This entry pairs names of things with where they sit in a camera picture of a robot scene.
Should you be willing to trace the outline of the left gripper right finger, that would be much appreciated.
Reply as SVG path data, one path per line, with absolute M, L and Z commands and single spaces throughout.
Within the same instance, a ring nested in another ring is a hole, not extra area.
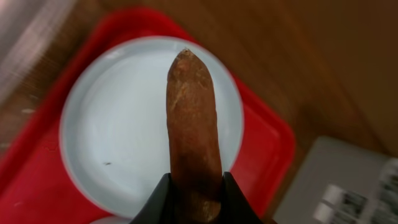
M 262 224 L 230 172 L 223 174 L 219 223 Z

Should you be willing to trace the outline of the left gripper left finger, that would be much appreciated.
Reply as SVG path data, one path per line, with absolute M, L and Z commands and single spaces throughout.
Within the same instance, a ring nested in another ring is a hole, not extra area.
M 170 173 L 164 174 L 146 204 L 130 224 L 172 224 L 174 202 Z

